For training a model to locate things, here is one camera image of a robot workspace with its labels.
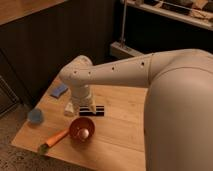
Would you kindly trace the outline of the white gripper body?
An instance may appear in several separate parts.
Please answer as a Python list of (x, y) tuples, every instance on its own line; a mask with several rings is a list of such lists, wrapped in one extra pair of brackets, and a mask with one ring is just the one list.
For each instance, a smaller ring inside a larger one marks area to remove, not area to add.
[(93, 94), (89, 85), (71, 88), (71, 102), (75, 113), (80, 111), (81, 106), (86, 106), (92, 113), (96, 112)]

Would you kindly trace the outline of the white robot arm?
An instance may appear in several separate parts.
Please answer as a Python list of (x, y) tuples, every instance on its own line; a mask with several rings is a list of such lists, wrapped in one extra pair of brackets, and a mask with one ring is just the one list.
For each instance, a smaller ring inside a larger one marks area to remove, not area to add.
[(59, 72), (71, 104), (94, 107), (92, 85), (141, 87), (146, 171), (213, 171), (213, 54), (148, 53), (94, 65), (79, 55)]

